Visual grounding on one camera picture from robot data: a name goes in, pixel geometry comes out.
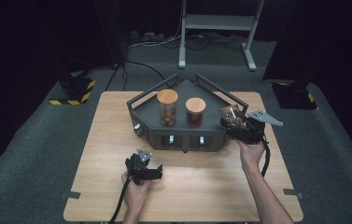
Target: jar lid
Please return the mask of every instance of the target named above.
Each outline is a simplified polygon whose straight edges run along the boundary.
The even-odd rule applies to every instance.
[[[230,111],[237,111],[239,110],[239,105],[228,105],[219,110],[219,113],[228,113]]]
[[[192,113],[201,113],[205,109],[205,101],[201,98],[193,97],[185,103],[185,106]]]
[[[158,92],[157,98],[162,104],[169,105],[178,99],[178,94],[176,91],[166,89]]]

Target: black cable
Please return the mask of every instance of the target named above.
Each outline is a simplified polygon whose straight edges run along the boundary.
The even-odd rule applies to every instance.
[[[174,47],[169,47],[169,46],[166,46],[165,44],[161,44],[161,46],[162,47],[164,47],[164,48],[166,48],[166,49],[178,49],[179,48],[179,43],[177,43],[176,44],[176,46],[174,46]]]
[[[163,38],[162,41],[158,40],[153,40],[150,39],[149,41],[144,40],[144,41],[139,41],[136,43],[133,43],[129,48],[135,48],[135,47],[140,47],[140,46],[145,46],[145,47],[154,47],[154,46],[159,46],[159,45],[164,45],[167,43],[175,42],[177,39],[179,39],[179,36],[173,36],[170,39],[166,40],[167,38]]]
[[[108,53],[111,54],[112,50],[111,50],[111,47],[109,47],[109,38],[106,35],[106,30],[105,30],[104,25],[103,25],[102,17],[100,16],[99,9],[97,7],[96,0],[93,0],[93,4],[94,4],[94,9],[96,10],[97,17],[99,18],[99,22],[100,22],[100,26],[102,28],[102,32],[103,32],[104,38],[106,39],[106,47],[108,49]]]
[[[122,72],[122,77],[123,77],[123,91],[126,91],[126,86],[127,86],[127,78],[129,74],[127,73],[126,67],[123,66],[123,72]]]
[[[118,64],[117,68],[115,69],[115,72],[112,74],[112,77],[109,79],[108,83],[106,84],[106,89],[105,89],[105,91],[107,91],[108,86],[109,86],[109,84],[110,84],[111,81],[112,81],[112,78],[114,78],[114,76],[115,76],[115,74],[118,72],[118,69],[119,69],[119,68],[120,68],[120,64]]]
[[[263,164],[262,171],[260,173],[262,174],[262,176],[265,176],[266,171],[268,170],[270,159],[271,159],[271,149],[269,148],[268,142],[266,142],[266,140],[264,140],[262,138],[261,141],[263,143],[263,146],[265,147],[266,153],[265,153],[265,163]]]
[[[120,200],[118,201],[117,209],[115,210],[115,213],[112,216],[111,220],[109,220],[109,224],[114,223],[115,218],[117,218],[118,213],[120,212],[120,207],[122,206],[122,202],[123,202],[123,198],[126,193],[126,189],[129,186],[130,181],[132,181],[132,180],[133,180],[133,177],[129,178],[129,176],[127,176],[126,182],[123,184],[123,189],[122,189],[122,193],[120,194]]]
[[[164,36],[155,37],[155,38],[153,38],[152,35],[149,35],[149,36],[148,36],[148,40],[149,40],[149,41],[157,42],[157,43],[160,43],[160,42],[162,42],[162,41],[165,40],[165,39],[166,39],[166,38],[164,38]]]
[[[205,9],[205,6],[207,6],[207,3],[208,3],[208,0],[205,1],[204,6],[202,7],[202,10],[201,10],[201,12],[200,12],[199,14],[202,14],[202,13],[203,13],[203,11],[204,11],[204,9]]]
[[[191,48],[191,47],[188,47],[188,45],[187,44],[185,44],[185,47],[187,48],[187,49],[192,49],[192,50],[202,50],[202,49],[205,49],[205,48],[207,48],[208,46],[210,46],[211,45],[211,39],[206,39],[206,40],[208,40],[208,43],[205,45],[205,46],[203,46],[202,48],[199,48],[199,49],[193,49],[193,48]]]
[[[75,62],[77,62],[77,63],[81,63],[81,64],[88,65],[88,66],[90,66],[90,67],[95,67],[95,68],[108,68],[108,67],[104,67],[104,66],[98,66],[98,65],[95,65],[95,64],[91,64],[91,63],[85,63],[85,62],[83,62],[83,61],[81,61],[81,60],[79,60],[79,59],[76,59],[76,58],[74,58],[73,56],[71,56],[71,55],[65,53],[64,51],[62,51],[62,50],[57,46],[56,42],[54,41],[53,36],[51,35],[50,30],[49,30],[47,24],[46,24],[45,21],[44,21],[44,18],[42,18],[42,15],[41,15],[41,13],[39,12],[38,7],[37,7],[36,4],[35,4],[35,1],[32,0],[32,3],[33,3],[33,5],[34,5],[35,12],[38,14],[38,17],[39,17],[39,19],[41,20],[41,23],[42,23],[42,25],[44,26],[45,31],[47,32],[47,34],[48,34],[48,36],[49,36],[49,39],[50,39],[51,44],[53,45],[54,48],[57,49],[57,51],[59,51],[62,55],[64,55],[65,57],[67,57],[67,58],[69,58],[69,59],[71,59],[71,60],[73,60],[73,61],[75,61]]]
[[[155,71],[156,73],[158,73],[158,75],[164,80],[164,76],[158,70],[156,70],[155,68],[153,68],[153,67],[151,67],[151,66],[149,66],[147,64],[136,63],[136,62],[129,61],[127,59],[125,61],[128,62],[128,63],[135,63],[135,64],[138,64],[138,65],[142,65],[142,66],[148,67],[148,68],[152,69],[153,71]]]
[[[235,38],[232,38],[231,40],[229,40],[227,42],[223,42],[223,41],[217,41],[217,40],[220,40],[223,37],[225,37],[224,35],[210,36],[210,35],[208,35],[206,33],[202,33],[202,36],[206,36],[206,38],[210,39],[213,44],[232,44],[232,43],[237,43],[237,42],[241,42],[241,41],[244,40],[243,37],[240,37],[240,38],[235,37]]]

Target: finger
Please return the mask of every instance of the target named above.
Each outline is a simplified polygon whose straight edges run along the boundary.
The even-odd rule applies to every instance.
[[[262,141],[259,141],[258,145],[260,145],[260,146],[263,147],[263,142],[262,142]]]
[[[123,175],[122,175],[123,184],[126,183],[126,180],[127,180],[127,171],[125,173],[123,173]]]
[[[141,184],[141,187],[143,187],[144,189],[148,189],[151,182],[152,182],[152,180],[145,180],[145,181]]]
[[[240,147],[245,147],[247,146],[247,144],[239,139],[236,139],[236,143],[240,146]]]

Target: robotic hand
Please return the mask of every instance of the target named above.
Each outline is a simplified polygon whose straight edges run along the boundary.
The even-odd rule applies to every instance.
[[[152,180],[162,178],[162,165],[158,169],[148,169],[149,159],[152,153],[138,148],[138,154],[133,154],[130,159],[126,159],[126,168],[129,176],[133,178],[136,185],[140,185],[141,180]]]
[[[253,145],[262,142],[265,146],[265,164],[261,174],[265,175],[269,166],[271,152],[268,143],[264,139],[265,123],[283,126],[283,122],[274,119],[261,110],[248,113],[240,112],[238,105],[230,105],[219,110],[221,113],[221,125],[225,127],[227,135],[231,139],[238,139],[246,144]]]

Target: yellow black striped tape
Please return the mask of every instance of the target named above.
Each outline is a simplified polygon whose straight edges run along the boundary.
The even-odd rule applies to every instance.
[[[86,101],[88,101],[89,97],[91,96],[91,92],[93,89],[94,84],[96,83],[95,80],[92,80],[88,87],[86,88],[86,91],[84,92],[82,98],[80,100],[65,100],[65,99],[50,99],[49,103],[51,105],[80,105],[80,104],[85,104]]]
[[[289,83],[287,83],[287,82],[279,82],[277,84],[281,85],[281,86],[289,86]],[[310,103],[313,103],[315,101],[315,99],[313,98],[313,95],[310,92],[307,95],[307,97],[309,97]]]

